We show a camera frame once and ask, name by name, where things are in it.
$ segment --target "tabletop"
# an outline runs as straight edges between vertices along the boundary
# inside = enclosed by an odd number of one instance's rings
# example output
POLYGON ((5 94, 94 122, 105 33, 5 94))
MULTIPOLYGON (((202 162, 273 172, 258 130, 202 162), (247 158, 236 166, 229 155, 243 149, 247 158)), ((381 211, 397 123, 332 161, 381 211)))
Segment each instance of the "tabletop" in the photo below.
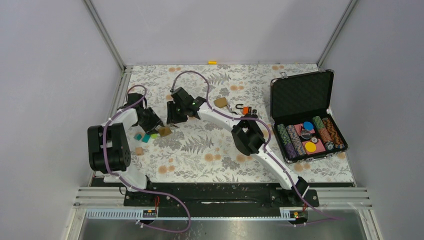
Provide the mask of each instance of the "tabletop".
MULTIPOLYGON (((270 82, 281 73, 288 76, 318 71, 316 64, 218 64, 218 65, 138 65, 134 66, 128 88, 144 85, 148 88, 147 105, 165 123, 167 101, 171 101, 171 85, 174 78, 186 70, 204 75, 210 82, 209 100, 226 97, 235 110, 236 104, 251 106, 268 126, 270 117, 270 82)), ((183 74, 176 87, 184 89, 194 98, 206 97, 207 85, 196 74, 183 74)), ((134 92, 143 93, 142 88, 134 92)), ((172 134, 144 143, 134 138, 139 126, 127 135, 132 152, 131 164, 153 182, 245 182, 271 183, 276 178, 260 162, 241 154, 235 147, 232 135, 214 123, 196 118, 177 124, 172 134), (137 156, 135 148, 142 147, 144 155, 137 156)), ((265 139, 268 132, 263 130, 265 139)), ((269 146, 283 159, 272 133, 269 146)), ((346 153, 311 162, 287 164, 308 182, 353 182, 346 153)))

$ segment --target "white wall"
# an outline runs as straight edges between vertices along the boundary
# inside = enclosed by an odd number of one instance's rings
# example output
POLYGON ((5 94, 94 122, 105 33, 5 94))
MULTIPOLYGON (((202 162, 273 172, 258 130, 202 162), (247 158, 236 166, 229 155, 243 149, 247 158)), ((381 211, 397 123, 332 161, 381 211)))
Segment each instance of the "white wall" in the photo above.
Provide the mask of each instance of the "white wall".
POLYGON ((0 1, 0 56, 0 239, 59 239, 119 69, 81 0, 0 1))
POLYGON ((129 65, 316 63, 349 0, 93 0, 129 65))
POLYGON ((423 239, 424 1, 362 0, 330 52, 331 99, 386 240, 423 239))

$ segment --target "poker chip case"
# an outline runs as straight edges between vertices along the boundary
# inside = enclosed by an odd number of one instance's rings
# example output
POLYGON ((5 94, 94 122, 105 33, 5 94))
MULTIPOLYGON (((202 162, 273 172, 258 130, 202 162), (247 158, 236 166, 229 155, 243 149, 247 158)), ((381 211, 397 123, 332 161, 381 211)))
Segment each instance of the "poker chip case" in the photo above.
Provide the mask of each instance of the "poker chip case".
POLYGON ((287 163, 332 157, 348 149, 339 127, 328 114, 333 79, 334 71, 328 69, 271 81, 270 112, 274 120, 272 130, 287 163), (294 126, 297 125, 296 129, 303 129, 304 122, 313 124, 313 133, 308 138, 312 138, 314 142, 318 139, 319 142, 314 144, 317 144, 319 152, 302 149, 311 140, 304 139, 300 134, 298 137, 302 145, 299 145, 298 139, 294 139, 294 135, 297 135, 293 132, 294 126))

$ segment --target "yellow disc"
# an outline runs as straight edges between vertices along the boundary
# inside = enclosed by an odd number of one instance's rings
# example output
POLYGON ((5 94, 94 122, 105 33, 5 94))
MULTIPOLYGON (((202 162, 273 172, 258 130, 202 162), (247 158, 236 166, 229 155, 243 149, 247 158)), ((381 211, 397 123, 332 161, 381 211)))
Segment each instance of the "yellow disc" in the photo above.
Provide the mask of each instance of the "yellow disc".
POLYGON ((317 150, 317 146, 315 146, 315 143, 313 143, 313 142, 307 142, 305 144, 305 149, 308 152, 313 153, 313 152, 315 152, 317 150))

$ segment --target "gray poker chip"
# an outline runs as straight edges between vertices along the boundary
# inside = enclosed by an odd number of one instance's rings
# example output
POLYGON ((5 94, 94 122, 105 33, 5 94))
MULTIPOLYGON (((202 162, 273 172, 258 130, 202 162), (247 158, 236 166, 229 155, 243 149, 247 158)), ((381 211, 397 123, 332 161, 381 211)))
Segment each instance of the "gray poker chip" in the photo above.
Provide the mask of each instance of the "gray poker chip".
POLYGON ((313 136, 313 137, 310 138, 310 141, 313 142, 314 144, 317 144, 318 143, 318 138, 316 138, 316 137, 313 136))
POLYGON ((334 143, 332 143, 331 141, 326 142, 325 143, 325 149, 333 150, 334 149, 334 143))
POLYGON ((300 131, 300 136, 305 140, 309 140, 312 137, 312 133, 306 129, 303 129, 300 131))

